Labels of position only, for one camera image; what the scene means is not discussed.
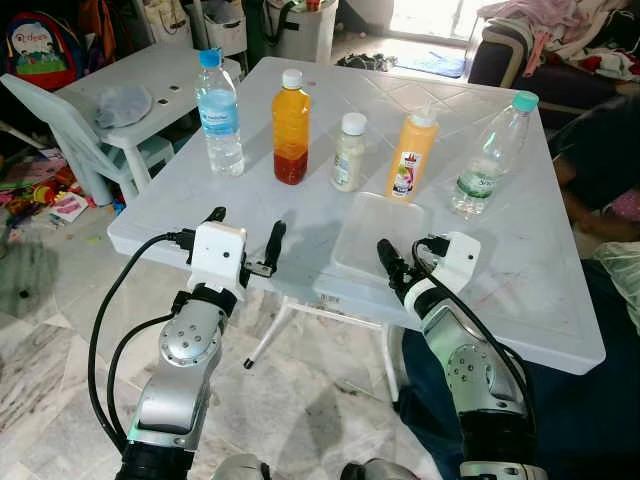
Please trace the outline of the clear plastic tray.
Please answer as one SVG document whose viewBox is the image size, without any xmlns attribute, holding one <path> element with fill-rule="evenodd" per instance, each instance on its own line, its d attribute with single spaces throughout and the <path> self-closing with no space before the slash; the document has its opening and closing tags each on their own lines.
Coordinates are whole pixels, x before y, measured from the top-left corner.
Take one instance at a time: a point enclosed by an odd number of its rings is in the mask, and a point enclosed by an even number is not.
<svg viewBox="0 0 640 480">
<path fill-rule="evenodd" d="M 428 234 L 430 215 L 419 205 L 375 193 L 358 192 L 332 251 L 332 261 L 349 275 L 387 282 L 378 242 L 387 239 L 403 259 L 417 239 Z"/>
</svg>

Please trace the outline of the large white plastic table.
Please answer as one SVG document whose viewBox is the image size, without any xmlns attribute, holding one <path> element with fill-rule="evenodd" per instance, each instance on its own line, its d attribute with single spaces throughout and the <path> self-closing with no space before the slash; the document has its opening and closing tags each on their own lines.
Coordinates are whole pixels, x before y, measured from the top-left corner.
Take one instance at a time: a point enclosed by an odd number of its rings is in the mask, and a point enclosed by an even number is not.
<svg viewBox="0 0 640 480">
<path fill-rule="evenodd" d="M 312 100 L 308 173 L 297 186 L 280 183 L 273 170 L 270 104 L 287 69 L 301 70 Z M 284 221 L 278 273 L 269 279 L 256 276 L 252 287 L 311 303 L 330 300 L 347 314 L 407 324 L 410 316 L 385 280 L 344 270 L 332 260 L 355 195 L 332 186 L 330 165 L 340 118 L 364 114 L 372 160 L 364 189 L 383 192 L 408 111 L 433 102 L 442 131 L 426 165 L 426 187 L 413 201 L 425 212 L 426 232 L 457 230 L 483 247 L 462 300 L 525 360 L 585 374 L 604 360 L 605 347 L 539 115 L 532 115 L 520 160 L 485 210 L 475 218 L 453 211 L 454 183 L 465 169 L 468 148 L 512 97 L 512 91 L 480 84 L 266 58 L 238 87 L 243 174 L 212 173 L 204 137 L 193 137 L 128 202 L 108 236 L 114 250 L 128 256 L 146 239 L 195 227 L 224 207 L 227 223 L 246 230 L 247 251 L 259 255 L 275 221 Z"/>
</svg>

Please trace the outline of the water bottle blue cap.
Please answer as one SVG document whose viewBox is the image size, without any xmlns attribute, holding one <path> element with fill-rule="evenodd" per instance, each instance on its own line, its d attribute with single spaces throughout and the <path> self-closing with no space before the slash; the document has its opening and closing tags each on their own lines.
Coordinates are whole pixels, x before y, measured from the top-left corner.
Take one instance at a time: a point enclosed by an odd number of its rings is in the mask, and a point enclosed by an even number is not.
<svg viewBox="0 0 640 480">
<path fill-rule="evenodd" d="M 196 106 L 212 173 L 238 177 L 244 170 L 236 84 L 219 50 L 198 51 Z"/>
</svg>

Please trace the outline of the orange squeeze bottle with label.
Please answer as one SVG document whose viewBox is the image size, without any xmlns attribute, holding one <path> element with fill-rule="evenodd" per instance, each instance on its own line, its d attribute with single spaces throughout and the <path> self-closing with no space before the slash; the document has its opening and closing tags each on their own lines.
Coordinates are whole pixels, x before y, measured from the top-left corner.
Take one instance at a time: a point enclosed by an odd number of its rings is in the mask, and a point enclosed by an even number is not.
<svg viewBox="0 0 640 480">
<path fill-rule="evenodd" d="M 404 119 L 399 141 L 394 148 L 389 166 L 385 196 L 411 202 L 422 183 L 422 169 L 428 164 L 431 150 L 438 136 L 439 124 L 436 114 L 439 106 L 425 102 L 412 110 Z"/>
</svg>

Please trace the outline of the small cream bottle white cap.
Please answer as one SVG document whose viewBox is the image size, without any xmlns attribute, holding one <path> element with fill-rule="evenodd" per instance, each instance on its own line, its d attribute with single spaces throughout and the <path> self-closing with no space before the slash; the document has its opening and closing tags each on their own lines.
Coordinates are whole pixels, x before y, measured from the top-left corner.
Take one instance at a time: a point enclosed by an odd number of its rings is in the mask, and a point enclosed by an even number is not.
<svg viewBox="0 0 640 480">
<path fill-rule="evenodd" d="M 340 119 L 340 133 L 335 142 L 332 184 L 338 191 L 352 192 L 358 187 L 358 170 L 364 164 L 367 118 L 362 113 L 347 113 Z"/>
</svg>

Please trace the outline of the orange juice bottle white cap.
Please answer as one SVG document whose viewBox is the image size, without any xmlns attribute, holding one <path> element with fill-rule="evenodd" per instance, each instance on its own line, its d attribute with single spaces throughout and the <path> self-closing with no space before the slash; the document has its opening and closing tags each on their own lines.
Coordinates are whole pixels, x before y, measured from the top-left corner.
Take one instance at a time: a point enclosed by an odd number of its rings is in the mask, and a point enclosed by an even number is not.
<svg viewBox="0 0 640 480">
<path fill-rule="evenodd" d="M 271 102 L 271 142 L 275 177 L 287 186 L 301 183 L 308 170 L 310 110 L 301 70 L 283 70 L 282 90 Z"/>
</svg>

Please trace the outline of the clear bottle green cap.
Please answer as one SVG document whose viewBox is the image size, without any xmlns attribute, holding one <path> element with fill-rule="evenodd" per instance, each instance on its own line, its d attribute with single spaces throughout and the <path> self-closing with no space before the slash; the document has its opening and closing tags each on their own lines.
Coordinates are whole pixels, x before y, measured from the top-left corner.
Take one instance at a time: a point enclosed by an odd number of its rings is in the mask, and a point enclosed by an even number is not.
<svg viewBox="0 0 640 480">
<path fill-rule="evenodd" d="M 516 164 L 529 134 L 531 114 L 538 104 L 535 93 L 517 91 L 508 108 L 485 125 L 454 183 L 451 206 L 457 215 L 474 218 L 483 214 L 500 180 Z"/>
</svg>

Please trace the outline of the grey cloth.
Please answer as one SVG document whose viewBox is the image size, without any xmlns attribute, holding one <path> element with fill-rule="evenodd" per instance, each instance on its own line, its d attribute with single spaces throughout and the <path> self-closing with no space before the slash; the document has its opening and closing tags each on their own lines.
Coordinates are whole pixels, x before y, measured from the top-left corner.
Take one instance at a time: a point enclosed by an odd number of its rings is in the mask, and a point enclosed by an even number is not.
<svg viewBox="0 0 640 480">
<path fill-rule="evenodd" d="M 97 93 L 95 124 L 101 129 L 128 127 L 146 118 L 154 97 L 142 86 L 113 86 Z"/>
</svg>

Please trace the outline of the grey robot right leg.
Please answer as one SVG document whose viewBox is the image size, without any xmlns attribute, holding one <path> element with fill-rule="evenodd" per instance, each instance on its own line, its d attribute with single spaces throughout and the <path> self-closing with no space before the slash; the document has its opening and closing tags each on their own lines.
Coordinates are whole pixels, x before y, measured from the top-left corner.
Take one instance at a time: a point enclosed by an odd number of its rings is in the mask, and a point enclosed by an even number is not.
<svg viewBox="0 0 640 480">
<path fill-rule="evenodd" d="M 347 463 L 340 471 L 339 480 L 413 480 L 411 472 L 388 460 L 369 460 Z"/>
</svg>

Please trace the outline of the grey robot leg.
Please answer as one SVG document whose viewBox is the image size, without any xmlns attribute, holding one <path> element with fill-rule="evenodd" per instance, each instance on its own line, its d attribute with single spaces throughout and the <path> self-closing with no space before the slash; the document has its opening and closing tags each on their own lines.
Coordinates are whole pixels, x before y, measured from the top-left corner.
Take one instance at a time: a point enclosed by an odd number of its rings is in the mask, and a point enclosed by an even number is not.
<svg viewBox="0 0 640 480">
<path fill-rule="evenodd" d="M 225 457 L 209 480 L 273 480 L 270 467 L 256 454 Z"/>
<path fill-rule="evenodd" d="M 369 460 L 347 463 L 340 471 L 339 480 L 413 480 L 411 472 L 388 460 Z"/>
</svg>

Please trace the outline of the white plastic chair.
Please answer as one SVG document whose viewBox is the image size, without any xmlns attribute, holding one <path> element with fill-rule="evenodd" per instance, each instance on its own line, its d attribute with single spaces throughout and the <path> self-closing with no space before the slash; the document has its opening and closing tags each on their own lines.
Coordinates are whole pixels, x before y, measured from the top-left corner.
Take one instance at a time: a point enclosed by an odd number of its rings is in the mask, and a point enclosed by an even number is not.
<svg viewBox="0 0 640 480">
<path fill-rule="evenodd" d="M 13 74 L 0 77 L 0 83 L 50 128 L 84 197 L 99 206 L 113 205 L 115 195 L 108 182 L 116 184 L 125 202 L 140 193 L 141 183 L 134 179 L 123 148 L 102 141 L 70 102 Z"/>
</svg>

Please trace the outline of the blue floor mat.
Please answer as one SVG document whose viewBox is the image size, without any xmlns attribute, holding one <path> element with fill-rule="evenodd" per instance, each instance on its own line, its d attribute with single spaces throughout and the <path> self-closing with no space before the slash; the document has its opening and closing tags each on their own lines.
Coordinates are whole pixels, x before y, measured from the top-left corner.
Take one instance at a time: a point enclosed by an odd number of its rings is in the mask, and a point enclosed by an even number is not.
<svg viewBox="0 0 640 480">
<path fill-rule="evenodd" d="M 449 79 L 460 79 L 465 73 L 466 58 L 456 50 L 426 50 L 396 59 L 396 67 L 408 70 L 419 70 L 434 76 Z"/>
</svg>

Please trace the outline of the white plastic bin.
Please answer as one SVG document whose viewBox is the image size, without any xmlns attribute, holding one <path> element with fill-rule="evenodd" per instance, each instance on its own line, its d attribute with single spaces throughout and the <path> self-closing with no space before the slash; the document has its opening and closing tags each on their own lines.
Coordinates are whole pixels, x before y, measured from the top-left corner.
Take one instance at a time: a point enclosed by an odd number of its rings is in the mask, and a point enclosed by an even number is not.
<svg viewBox="0 0 640 480">
<path fill-rule="evenodd" d="M 266 52 L 274 58 L 326 63 L 332 45 L 340 0 L 265 0 Z"/>
</svg>

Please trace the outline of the grey robot left leg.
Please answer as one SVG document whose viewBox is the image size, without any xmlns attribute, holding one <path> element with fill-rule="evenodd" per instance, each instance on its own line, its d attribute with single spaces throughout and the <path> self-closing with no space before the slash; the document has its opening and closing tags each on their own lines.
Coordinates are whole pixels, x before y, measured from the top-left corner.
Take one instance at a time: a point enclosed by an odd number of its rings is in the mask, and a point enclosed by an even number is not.
<svg viewBox="0 0 640 480">
<path fill-rule="evenodd" d="M 270 467 L 256 454 L 225 457 L 209 480 L 273 480 Z"/>
</svg>

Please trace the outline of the translucent plastic bag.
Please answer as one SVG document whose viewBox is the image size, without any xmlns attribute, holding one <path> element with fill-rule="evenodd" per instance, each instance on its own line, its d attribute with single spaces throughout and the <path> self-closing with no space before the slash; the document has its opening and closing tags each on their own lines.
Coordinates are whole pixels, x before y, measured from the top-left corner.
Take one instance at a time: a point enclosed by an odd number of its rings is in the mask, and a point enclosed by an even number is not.
<svg viewBox="0 0 640 480">
<path fill-rule="evenodd" d="M 640 243 L 605 242 L 595 248 L 591 259 L 611 276 L 614 288 L 626 301 L 628 316 L 640 323 Z"/>
</svg>

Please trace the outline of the dark blue fabric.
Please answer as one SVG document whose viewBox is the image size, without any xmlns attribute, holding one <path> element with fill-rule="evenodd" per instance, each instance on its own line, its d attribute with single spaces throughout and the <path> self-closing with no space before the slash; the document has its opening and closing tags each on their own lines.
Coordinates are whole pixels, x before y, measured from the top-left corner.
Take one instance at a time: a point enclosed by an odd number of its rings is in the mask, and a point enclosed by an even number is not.
<svg viewBox="0 0 640 480">
<path fill-rule="evenodd" d="M 584 375 L 531 365 L 538 444 L 534 460 L 550 480 L 611 480 L 639 474 L 640 340 L 628 305 L 611 274 L 582 261 L 605 360 Z M 406 384 L 398 415 L 433 457 L 442 480 L 460 480 L 460 422 L 444 372 L 417 332 L 401 340 Z"/>
</svg>

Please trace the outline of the dark sofa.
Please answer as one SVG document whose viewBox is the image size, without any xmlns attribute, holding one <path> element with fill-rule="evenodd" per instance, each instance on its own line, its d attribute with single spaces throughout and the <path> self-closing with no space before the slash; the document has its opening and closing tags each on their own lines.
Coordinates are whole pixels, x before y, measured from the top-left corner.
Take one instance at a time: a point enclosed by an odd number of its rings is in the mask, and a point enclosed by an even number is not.
<svg viewBox="0 0 640 480">
<path fill-rule="evenodd" d="M 621 81 L 585 72 L 562 61 L 547 61 L 527 73 L 532 41 L 516 28 L 486 23 L 479 31 L 468 82 L 522 90 L 540 97 L 540 108 L 558 113 L 585 113 L 616 96 L 637 96 L 635 79 Z"/>
</svg>

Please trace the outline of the person in dark shirt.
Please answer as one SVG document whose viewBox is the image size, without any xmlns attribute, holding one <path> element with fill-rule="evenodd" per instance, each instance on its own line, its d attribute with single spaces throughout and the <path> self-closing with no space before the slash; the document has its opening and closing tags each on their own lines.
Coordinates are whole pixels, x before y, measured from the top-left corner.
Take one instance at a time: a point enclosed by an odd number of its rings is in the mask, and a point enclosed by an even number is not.
<svg viewBox="0 0 640 480">
<path fill-rule="evenodd" d="M 564 124 L 549 142 L 570 224 L 605 242 L 640 239 L 637 221 L 602 211 L 639 187 L 639 127 L 635 97 L 620 95 Z"/>
</svg>

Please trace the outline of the colourful children's backpack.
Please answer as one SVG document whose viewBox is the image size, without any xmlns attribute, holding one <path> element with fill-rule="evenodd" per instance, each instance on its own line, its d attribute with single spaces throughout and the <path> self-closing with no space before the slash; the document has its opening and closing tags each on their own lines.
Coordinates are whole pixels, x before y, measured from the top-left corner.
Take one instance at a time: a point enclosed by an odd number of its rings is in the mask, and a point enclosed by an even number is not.
<svg viewBox="0 0 640 480">
<path fill-rule="evenodd" d="M 58 91 L 86 76 L 84 50 L 67 24 L 44 12 L 19 12 L 1 37 L 4 72 Z"/>
</svg>

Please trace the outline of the pink and white clothes pile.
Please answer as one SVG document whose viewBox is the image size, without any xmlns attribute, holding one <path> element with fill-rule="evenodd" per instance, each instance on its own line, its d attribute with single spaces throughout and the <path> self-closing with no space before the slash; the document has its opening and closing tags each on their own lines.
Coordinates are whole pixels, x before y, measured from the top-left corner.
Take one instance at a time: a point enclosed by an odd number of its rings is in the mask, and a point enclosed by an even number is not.
<svg viewBox="0 0 640 480">
<path fill-rule="evenodd" d="M 549 60 L 613 79 L 634 81 L 636 59 L 620 47 L 590 45 L 603 31 L 609 15 L 631 0 L 502 0 L 477 9 L 477 17 L 499 26 L 524 28 L 530 41 L 522 76 L 530 77 Z"/>
</svg>

